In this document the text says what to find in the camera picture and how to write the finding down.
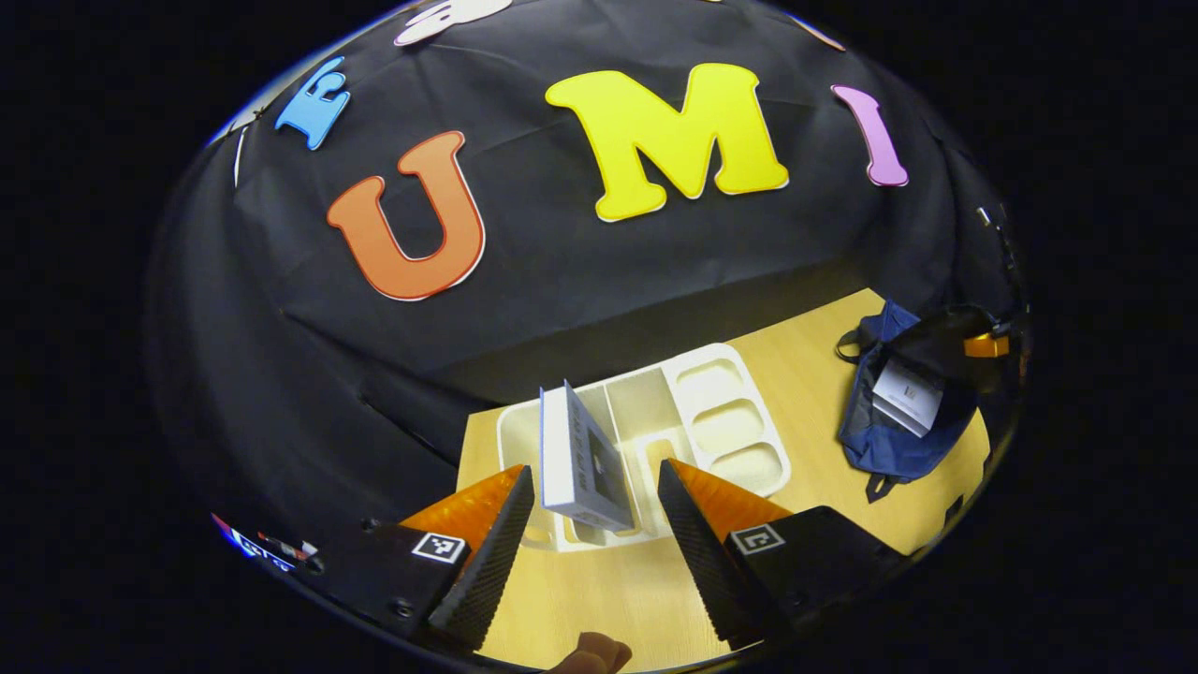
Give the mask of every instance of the yellow letter m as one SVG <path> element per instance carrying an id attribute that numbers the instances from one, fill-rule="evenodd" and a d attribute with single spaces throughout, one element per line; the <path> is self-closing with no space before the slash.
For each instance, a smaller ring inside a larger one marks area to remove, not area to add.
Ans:
<path id="1" fill-rule="evenodd" d="M 599 71 L 558 81 L 545 101 L 574 110 L 582 122 L 605 189 L 595 212 L 616 221 L 666 202 L 665 188 L 645 176 L 637 150 L 690 199 L 703 193 L 713 142 L 724 159 L 715 186 L 725 194 L 786 187 L 789 174 L 774 154 L 757 83 L 739 66 L 697 65 L 679 113 L 627 74 Z"/>

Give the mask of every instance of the pink letter i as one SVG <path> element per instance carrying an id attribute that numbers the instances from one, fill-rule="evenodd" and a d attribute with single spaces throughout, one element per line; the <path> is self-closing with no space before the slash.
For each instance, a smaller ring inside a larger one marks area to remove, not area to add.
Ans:
<path id="1" fill-rule="evenodd" d="M 895 146 L 890 142 L 890 134 L 887 125 L 878 114 L 878 102 L 864 91 L 849 86 L 834 85 L 831 87 L 841 101 L 848 103 L 853 110 L 858 126 L 861 127 L 861 135 L 865 136 L 865 146 L 870 151 L 870 165 L 865 172 L 870 180 L 878 186 L 902 187 L 907 184 L 907 169 L 898 163 L 895 154 Z"/>

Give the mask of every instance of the wooden table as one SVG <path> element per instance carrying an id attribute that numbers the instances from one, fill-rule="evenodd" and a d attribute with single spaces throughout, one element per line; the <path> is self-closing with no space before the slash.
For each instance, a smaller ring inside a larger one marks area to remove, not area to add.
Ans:
<path id="1" fill-rule="evenodd" d="M 829 505 L 903 554 L 931 541 L 944 511 L 981 482 L 990 441 L 975 414 L 937 469 L 884 499 L 865 498 L 869 475 L 845 459 L 836 432 L 854 368 L 833 346 L 883 299 L 863 290 L 728 342 L 744 359 L 791 459 L 792 478 L 770 500 L 799 512 Z M 503 408 L 474 414 L 458 473 L 461 490 L 500 470 L 496 421 Z M 579 632 L 628 643 L 627 672 L 682 667 L 728 652 L 716 639 L 672 538 L 594 552 L 521 547 L 482 655 L 549 668 Z"/>

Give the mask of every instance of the white letter cutout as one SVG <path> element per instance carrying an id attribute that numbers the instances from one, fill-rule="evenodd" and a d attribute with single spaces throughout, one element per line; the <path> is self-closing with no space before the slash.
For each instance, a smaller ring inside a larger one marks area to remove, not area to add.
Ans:
<path id="1" fill-rule="evenodd" d="M 447 0 L 412 17 L 407 29 L 395 37 L 395 47 L 416 44 L 452 25 L 489 17 L 509 5 L 512 0 Z"/>

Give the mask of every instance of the white plastic tray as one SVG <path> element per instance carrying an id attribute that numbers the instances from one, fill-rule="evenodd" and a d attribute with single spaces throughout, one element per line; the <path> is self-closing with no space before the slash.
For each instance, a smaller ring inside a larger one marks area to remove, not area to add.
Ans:
<path id="1" fill-rule="evenodd" d="M 740 354 L 727 345 L 709 345 L 575 393 L 624 460 L 634 528 L 605 532 L 540 506 L 540 405 L 532 400 L 503 411 L 497 423 L 500 469 L 527 464 L 537 486 L 524 546 L 579 552 L 672 536 L 658 502 L 658 470 L 665 459 L 760 497 L 791 480 L 791 461 L 766 403 Z"/>

